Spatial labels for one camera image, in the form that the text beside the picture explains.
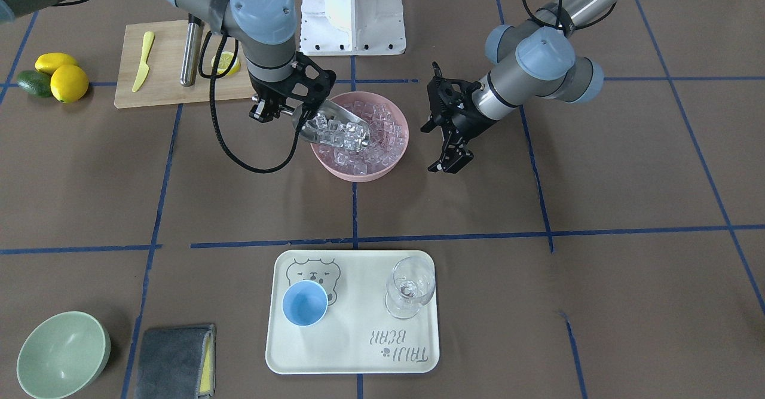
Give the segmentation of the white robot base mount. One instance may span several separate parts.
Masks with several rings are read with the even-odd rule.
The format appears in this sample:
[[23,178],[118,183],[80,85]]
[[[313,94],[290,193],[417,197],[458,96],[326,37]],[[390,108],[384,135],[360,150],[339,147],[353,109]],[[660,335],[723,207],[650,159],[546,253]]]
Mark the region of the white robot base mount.
[[402,0],[301,0],[306,56],[396,56],[407,48]]

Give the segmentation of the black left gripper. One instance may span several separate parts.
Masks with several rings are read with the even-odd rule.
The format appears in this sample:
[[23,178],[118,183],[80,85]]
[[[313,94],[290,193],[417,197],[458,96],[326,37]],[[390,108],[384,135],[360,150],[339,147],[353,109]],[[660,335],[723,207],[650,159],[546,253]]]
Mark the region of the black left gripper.
[[430,113],[420,130],[429,133],[440,127],[443,143],[428,171],[456,174],[475,157],[467,144],[498,121],[482,114],[472,99],[481,83],[443,77],[437,62],[432,67],[434,76],[427,85]]

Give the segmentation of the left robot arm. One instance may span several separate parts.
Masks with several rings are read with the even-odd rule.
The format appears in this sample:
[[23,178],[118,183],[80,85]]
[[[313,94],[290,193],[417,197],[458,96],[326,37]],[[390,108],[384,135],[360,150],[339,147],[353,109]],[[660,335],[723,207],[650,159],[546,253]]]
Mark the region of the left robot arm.
[[591,27],[619,0],[554,0],[531,10],[518,26],[500,25],[487,37],[494,67],[477,81],[446,78],[437,63],[427,86],[430,114],[421,132],[442,130],[442,152],[429,172],[457,173],[473,159],[468,143],[533,97],[590,102],[603,87],[601,65],[577,56],[570,37]]

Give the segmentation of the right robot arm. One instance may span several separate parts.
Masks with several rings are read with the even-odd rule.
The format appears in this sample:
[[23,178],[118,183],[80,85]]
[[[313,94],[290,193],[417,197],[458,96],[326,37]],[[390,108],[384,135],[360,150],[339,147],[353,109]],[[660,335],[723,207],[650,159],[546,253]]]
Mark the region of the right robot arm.
[[[68,0],[2,0],[2,21]],[[336,76],[298,51],[295,0],[165,0],[207,23],[211,32],[236,39],[258,97],[257,121],[278,118],[289,99],[299,102],[295,119],[311,119]]]

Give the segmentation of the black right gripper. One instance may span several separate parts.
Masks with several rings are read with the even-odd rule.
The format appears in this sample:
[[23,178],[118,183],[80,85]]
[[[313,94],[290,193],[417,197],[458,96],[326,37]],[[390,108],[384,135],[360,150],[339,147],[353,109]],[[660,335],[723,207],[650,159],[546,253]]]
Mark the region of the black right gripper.
[[256,100],[249,116],[259,123],[268,123],[287,110],[287,99],[303,103],[304,109],[316,111],[329,97],[336,83],[336,73],[322,69],[304,53],[278,69],[266,69],[249,63],[249,78],[256,91]]

